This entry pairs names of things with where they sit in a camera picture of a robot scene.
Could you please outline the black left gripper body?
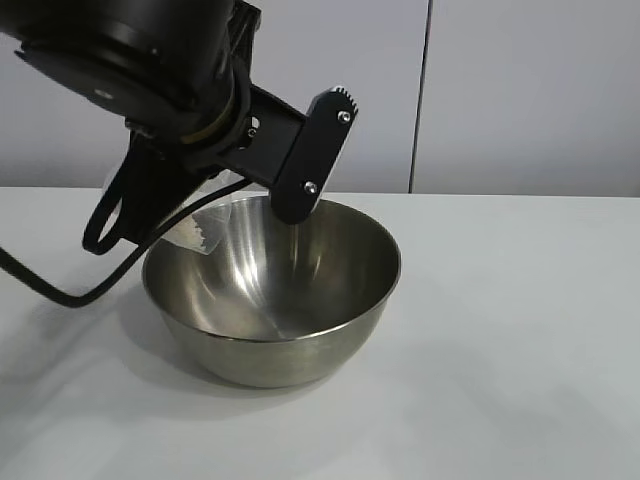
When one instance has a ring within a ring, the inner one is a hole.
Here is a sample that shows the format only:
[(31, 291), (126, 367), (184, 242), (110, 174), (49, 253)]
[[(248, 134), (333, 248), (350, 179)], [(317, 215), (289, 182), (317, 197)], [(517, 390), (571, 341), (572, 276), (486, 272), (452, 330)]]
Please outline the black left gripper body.
[(288, 225), (316, 208), (358, 115), (343, 86), (316, 95), (306, 113), (253, 85), (249, 118), (259, 126), (222, 164), (269, 192), (275, 216)]

